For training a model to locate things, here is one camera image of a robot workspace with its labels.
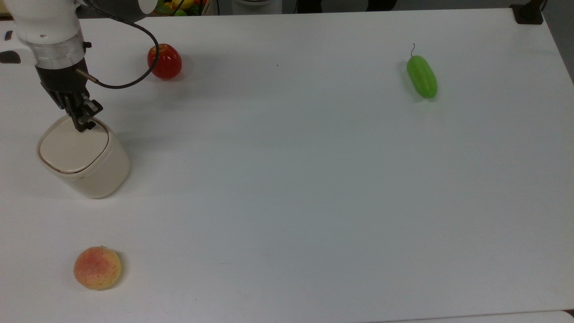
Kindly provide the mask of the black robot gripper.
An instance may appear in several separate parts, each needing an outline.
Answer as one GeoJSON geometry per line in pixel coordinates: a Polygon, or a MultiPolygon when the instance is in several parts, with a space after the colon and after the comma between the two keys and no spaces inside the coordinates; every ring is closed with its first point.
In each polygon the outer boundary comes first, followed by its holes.
{"type": "Polygon", "coordinates": [[[55,70],[36,67],[35,70],[43,88],[56,105],[70,116],[75,129],[82,133],[95,126],[92,118],[102,112],[103,106],[88,98],[87,79],[76,72],[78,68],[88,71],[85,59],[71,67],[55,70]]]}

